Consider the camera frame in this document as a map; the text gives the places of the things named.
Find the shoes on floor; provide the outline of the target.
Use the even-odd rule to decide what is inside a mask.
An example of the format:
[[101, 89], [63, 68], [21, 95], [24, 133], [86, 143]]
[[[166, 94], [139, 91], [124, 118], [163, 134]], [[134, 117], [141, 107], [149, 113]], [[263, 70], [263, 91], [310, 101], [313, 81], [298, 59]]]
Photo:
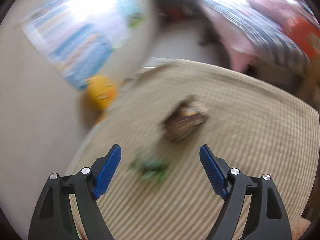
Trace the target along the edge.
[[201, 31], [199, 45], [206, 46], [209, 44], [220, 43], [220, 37], [212, 25], [206, 25]]

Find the pink blanket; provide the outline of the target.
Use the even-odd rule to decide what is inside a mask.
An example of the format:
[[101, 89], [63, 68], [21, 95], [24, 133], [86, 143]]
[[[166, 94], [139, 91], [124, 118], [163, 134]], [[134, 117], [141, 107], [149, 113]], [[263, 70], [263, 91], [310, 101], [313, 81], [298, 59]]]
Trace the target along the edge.
[[297, 1], [293, 3], [287, 0], [246, 0], [248, 4], [255, 10], [268, 16], [280, 25], [284, 25], [294, 16], [300, 16], [308, 20], [315, 27], [319, 27], [315, 17]]

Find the plaid bed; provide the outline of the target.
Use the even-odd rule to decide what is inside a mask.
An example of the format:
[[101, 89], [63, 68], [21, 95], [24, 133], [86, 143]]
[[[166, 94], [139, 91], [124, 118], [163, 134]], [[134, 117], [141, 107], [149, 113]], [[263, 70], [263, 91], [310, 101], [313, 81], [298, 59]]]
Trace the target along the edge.
[[310, 67], [306, 53], [280, 25], [246, 0], [199, 0], [199, 5], [227, 50], [233, 71], [245, 73], [249, 66], [266, 63], [304, 76]]

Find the orange book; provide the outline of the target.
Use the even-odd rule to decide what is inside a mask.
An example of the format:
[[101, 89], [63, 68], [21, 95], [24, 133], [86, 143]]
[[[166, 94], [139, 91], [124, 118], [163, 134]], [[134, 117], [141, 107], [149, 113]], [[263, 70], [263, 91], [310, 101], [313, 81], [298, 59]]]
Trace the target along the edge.
[[310, 60], [319, 58], [319, 29], [316, 26], [301, 16], [293, 16], [282, 29]]

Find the blue pinyin wall poster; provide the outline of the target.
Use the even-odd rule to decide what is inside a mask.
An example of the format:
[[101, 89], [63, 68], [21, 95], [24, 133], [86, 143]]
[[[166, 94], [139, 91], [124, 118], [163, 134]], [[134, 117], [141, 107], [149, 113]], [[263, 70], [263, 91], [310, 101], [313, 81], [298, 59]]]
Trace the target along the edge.
[[113, 51], [106, 35], [83, 13], [76, 0], [49, 0], [21, 20], [22, 30], [36, 50], [80, 90]]

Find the orange fluffy rug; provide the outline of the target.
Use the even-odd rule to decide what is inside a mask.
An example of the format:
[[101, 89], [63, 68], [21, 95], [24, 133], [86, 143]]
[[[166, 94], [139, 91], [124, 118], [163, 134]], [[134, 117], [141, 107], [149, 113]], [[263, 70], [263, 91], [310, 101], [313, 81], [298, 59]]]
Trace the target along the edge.
[[300, 217], [297, 220], [296, 225], [292, 229], [292, 240], [299, 240], [300, 237], [307, 231], [308, 227], [311, 225], [311, 222], [308, 219]]

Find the dark shelf rack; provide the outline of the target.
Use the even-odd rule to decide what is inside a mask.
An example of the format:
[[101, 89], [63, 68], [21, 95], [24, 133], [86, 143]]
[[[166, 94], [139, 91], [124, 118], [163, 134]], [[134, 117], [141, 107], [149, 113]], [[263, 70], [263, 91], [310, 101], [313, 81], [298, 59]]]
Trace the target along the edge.
[[161, 25], [203, 18], [197, 0], [154, 0]]

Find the green small wrapper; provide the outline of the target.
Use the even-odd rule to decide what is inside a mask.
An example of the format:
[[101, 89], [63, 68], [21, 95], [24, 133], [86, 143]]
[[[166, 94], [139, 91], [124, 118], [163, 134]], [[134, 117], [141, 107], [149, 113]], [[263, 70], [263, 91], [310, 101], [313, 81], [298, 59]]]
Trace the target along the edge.
[[130, 162], [128, 169], [135, 170], [144, 180], [163, 183], [167, 177], [169, 162], [161, 157], [154, 147], [141, 147]]

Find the brown snack wrapper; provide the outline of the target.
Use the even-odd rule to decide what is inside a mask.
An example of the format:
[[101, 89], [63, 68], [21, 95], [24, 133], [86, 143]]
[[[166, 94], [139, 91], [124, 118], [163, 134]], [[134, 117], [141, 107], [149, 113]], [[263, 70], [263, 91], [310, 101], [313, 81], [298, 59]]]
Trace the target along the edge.
[[190, 94], [180, 100], [161, 122], [163, 137], [178, 142], [193, 133], [209, 118], [209, 109], [197, 95]]

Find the yellow duck toy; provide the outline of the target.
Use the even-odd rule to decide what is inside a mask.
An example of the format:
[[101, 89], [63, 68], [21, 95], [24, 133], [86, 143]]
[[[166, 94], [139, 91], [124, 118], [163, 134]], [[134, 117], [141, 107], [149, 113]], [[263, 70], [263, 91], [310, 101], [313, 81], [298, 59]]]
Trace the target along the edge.
[[105, 111], [118, 96], [116, 85], [105, 75], [90, 76], [85, 85], [85, 102], [96, 111]]

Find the green bordered poster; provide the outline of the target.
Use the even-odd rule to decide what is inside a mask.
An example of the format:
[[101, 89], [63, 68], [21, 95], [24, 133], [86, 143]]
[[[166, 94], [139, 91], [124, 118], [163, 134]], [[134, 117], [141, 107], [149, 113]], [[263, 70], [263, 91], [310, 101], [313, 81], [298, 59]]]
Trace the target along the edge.
[[146, 20], [146, 15], [140, 9], [134, 9], [125, 16], [125, 20], [129, 29], [136, 29]]

